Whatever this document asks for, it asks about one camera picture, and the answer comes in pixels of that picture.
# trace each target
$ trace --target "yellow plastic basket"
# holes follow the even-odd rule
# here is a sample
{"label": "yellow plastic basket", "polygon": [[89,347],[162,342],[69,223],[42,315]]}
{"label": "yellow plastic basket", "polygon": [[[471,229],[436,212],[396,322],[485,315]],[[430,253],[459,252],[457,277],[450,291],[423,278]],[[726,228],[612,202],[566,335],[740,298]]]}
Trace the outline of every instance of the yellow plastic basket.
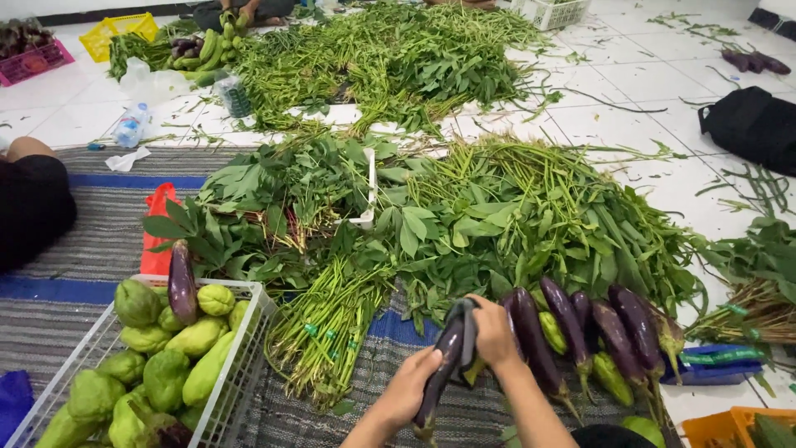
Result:
{"label": "yellow plastic basket", "polygon": [[91,31],[80,36],[80,41],[86,47],[88,54],[92,55],[94,62],[105,62],[111,58],[111,36],[124,33],[138,33],[148,41],[154,40],[158,32],[152,14],[137,14],[105,18]]}

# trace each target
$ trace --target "black backpack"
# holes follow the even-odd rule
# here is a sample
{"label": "black backpack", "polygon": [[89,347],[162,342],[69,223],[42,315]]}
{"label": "black backpack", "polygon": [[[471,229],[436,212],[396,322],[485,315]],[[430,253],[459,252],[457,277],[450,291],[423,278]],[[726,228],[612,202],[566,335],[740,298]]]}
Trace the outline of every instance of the black backpack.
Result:
{"label": "black backpack", "polygon": [[760,87],[735,90],[699,110],[702,133],[743,159],[796,175],[796,104]]}

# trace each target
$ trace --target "striped rug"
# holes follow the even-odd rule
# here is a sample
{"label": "striped rug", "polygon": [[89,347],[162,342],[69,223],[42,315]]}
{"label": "striped rug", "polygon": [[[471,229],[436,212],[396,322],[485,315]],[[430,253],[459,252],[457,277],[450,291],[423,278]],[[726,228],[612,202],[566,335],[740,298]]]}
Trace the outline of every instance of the striped rug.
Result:
{"label": "striped rug", "polygon": [[[102,152],[70,149],[59,152],[72,181],[79,218],[68,235],[24,269],[0,277],[0,372],[25,369],[40,394],[64,360],[111,303],[115,283],[138,273],[142,251],[140,218],[144,198],[161,183],[171,182],[178,197],[195,195],[207,175],[223,166],[241,148],[186,150],[152,148],[130,173],[112,173],[104,160],[128,150]],[[255,446],[339,446],[348,431],[373,403],[403,359],[434,342],[437,332],[426,324],[420,338],[411,321],[402,322],[405,299],[392,298],[392,308],[371,325],[353,376],[354,412],[341,417],[318,415],[303,401],[287,399],[278,375],[267,369],[248,397],[243,426],[236,441],[240,448]],[[569,363],[561,371],[583,403]],[[596,390],[598,405],[583,409],[586,424],[618,423],[636,414]],[[563,408],[556,412],[567,427],[576,421]],[[441,447],[497,446],[501,430],[511,424],[502,393],[489,376],[472,390],[449,386],[439,408],[436,437]],[[409,430],[402,430],[390,446],[423,446]]]}

